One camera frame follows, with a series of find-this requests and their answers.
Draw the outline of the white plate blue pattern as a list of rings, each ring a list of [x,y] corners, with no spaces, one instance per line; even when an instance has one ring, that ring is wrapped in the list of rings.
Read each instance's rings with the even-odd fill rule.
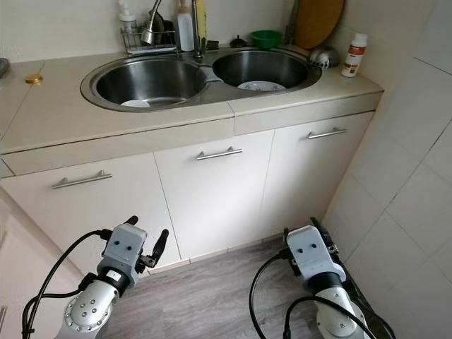
[[[262,93],[285,90],[285,86],[271,81],[246,81],[240,83],[238,88],[240,90],[262,91]]]

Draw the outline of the dark kitchen utensil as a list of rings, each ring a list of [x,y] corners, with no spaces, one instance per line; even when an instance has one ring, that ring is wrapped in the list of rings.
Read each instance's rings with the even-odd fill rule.
[[[297,14],[300,0],[290,0],[291,11],[285,26],[284,45],[291,46],[296,44]]]

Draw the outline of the translucent white soap bottle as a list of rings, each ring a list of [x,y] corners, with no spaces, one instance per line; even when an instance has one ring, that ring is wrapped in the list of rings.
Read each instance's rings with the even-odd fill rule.
[[[178,0],[177,9],[177,36],[179,39],[179,49],[182,52],[194,50],[194,20],[193,10],[191,10],[191,0]]]

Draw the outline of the round wooden cutting board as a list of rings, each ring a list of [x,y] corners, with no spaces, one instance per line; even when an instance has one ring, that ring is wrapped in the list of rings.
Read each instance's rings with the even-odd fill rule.
[[[322,45],[337,26],[345,0],[296,0],[292,44],[303,49]]]

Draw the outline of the small white pump bottle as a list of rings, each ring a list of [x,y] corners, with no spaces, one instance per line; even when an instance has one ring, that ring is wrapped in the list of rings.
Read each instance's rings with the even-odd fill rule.
[[[131,13],[126,1],[117,0],[117,5],[119,6],[119,13],[117,16],[119,17],[121,32],[123,35],[135,32],[138,22],[136,22],[136,17]]]

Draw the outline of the yellow dish scrubber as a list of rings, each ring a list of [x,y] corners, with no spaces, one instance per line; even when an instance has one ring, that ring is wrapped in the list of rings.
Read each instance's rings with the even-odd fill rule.
[[[194,10],[195,32],[198,37],[196,56],[201,58],[206,55],[206,0],[191,0],[191,5]]]

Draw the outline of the white bottle orange label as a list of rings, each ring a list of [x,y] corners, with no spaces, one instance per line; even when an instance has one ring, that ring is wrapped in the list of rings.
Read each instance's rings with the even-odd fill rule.
[[[366,33],[355,33],[350,42],[345,59],[343,59],[343,68],[341,75],[346,78],[353,78],[359,72],[359,65],[367,47],[368,35]]]

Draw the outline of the beige kitchen counter cabinet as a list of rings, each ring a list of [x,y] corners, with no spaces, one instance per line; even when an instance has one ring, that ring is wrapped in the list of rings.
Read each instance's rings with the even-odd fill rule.
[[[323,217],[383,88],[323,70],[308,88],[151,112],[101,109],[82,78],[111,54],[50,59],[40,84],[13,96],[2,138],[2,188],[67,248],[94,226],[127,216],[155,240],[170,232],[162,268],[222,254]],[[307,139],[333,127],[347,133]],[[233,146],[242,154],[197,161]],[[61,178],[113,177],[52,189]]]

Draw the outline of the steel double basin sink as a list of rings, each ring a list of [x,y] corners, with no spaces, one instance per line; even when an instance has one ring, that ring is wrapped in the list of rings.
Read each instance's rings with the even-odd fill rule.
[[[101,109],[151,112],[181,109],[250,97],[293,93],[316,84],[323,70],[291,49],[226,48],[191,54],[156,54],[114,59],[82,78],[81,96]],[[285,90],[240,90],[246,81],[271,81]],[[150,109],[122,106],[147,100]]]

